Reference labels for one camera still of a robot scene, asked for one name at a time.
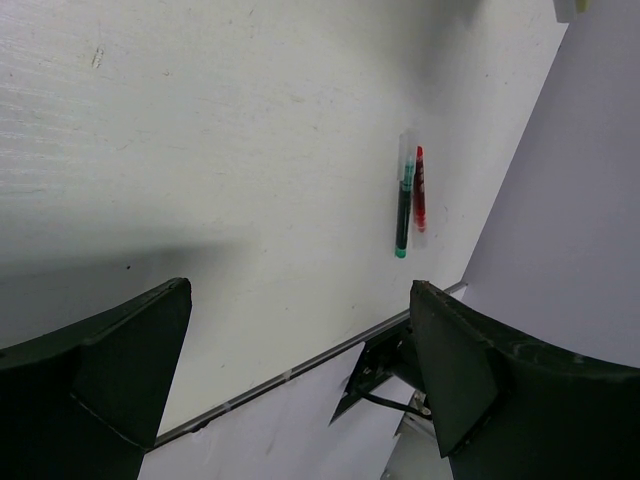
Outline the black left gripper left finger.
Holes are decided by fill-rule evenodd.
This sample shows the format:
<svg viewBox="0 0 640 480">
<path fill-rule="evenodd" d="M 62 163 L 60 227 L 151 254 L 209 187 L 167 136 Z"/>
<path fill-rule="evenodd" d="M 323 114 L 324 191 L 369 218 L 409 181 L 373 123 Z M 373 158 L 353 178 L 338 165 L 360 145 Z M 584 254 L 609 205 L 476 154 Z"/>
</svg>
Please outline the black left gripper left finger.
<svg viewBox="0 0 640 480">
<path fill-rule="evenodd" d="M 1 351 L 4 479 L 135 479 L 154 447 L 188 329 L 191 284 Z"/>
</svg>

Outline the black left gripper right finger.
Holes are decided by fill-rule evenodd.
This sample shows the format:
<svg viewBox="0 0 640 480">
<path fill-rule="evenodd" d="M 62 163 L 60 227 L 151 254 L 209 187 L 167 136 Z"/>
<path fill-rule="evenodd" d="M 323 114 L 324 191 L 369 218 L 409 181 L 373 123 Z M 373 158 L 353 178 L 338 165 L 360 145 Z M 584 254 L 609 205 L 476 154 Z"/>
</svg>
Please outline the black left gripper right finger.
<svg viewBox="0 0 640 480">
<path fill-rule="evenodd" d="M 457 479 L 635 479 L 639 372 L 551 345 L 426 281 L 410 320 L 440 455 Z"/>
</svg>

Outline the red gel pen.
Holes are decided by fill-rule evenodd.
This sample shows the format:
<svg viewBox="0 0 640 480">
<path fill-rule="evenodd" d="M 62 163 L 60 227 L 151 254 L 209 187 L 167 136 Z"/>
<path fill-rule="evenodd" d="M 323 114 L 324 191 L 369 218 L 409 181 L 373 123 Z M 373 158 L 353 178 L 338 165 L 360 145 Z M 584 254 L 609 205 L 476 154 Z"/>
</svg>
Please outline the red gel pen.
<svg viewBox="0 0 640 480">
<path fill-rule="evenodd" d="M 417 249 L 427 247 L 427 205 L 425 189 L 424 151 L 421 145 L 416 147 L 415 171 L 412 191 L 413 244 Z"/>
</svg>

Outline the green gel pen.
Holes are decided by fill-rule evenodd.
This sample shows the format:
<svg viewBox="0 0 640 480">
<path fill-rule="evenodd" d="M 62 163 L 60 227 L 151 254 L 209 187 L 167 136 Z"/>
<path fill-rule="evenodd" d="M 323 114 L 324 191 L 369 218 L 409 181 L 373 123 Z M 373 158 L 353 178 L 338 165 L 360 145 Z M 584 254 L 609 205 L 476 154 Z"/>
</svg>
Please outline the green gel pen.
<svg viewBox="0 0 640 480">
<path fill-rule="evenodd" d="M 406 129 L 399 137 L 398 202 L 395 233 L 395 257 L 404 259 L 409 235 L 413 175 L 415 169 L 415 130 Z"/>
</svg>

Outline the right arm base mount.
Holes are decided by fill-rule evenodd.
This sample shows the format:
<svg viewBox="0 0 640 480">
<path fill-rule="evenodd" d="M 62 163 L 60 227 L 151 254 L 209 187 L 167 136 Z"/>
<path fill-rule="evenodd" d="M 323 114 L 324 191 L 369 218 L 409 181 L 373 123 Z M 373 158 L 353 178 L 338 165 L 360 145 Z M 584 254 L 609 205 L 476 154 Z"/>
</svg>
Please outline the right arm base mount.
<svg viewBox="0 0 640 480">
<path fill-rule="evenodd" d="M 417 399 L 409 400 L 406 406 L 402 406 L 399 400 L 387 399 L 374 393 L 376 388 L 391 378 L 408 384 L 414 390 Z M 426 422 L 430 427 L 433 426 L 432 412 L 426 397 L 416 342 L 409 320 L 404 320 L 365 341 L 364 349 L 347 380 L 331 423 L 361 400 L 400 411 Z"/>
</svg>

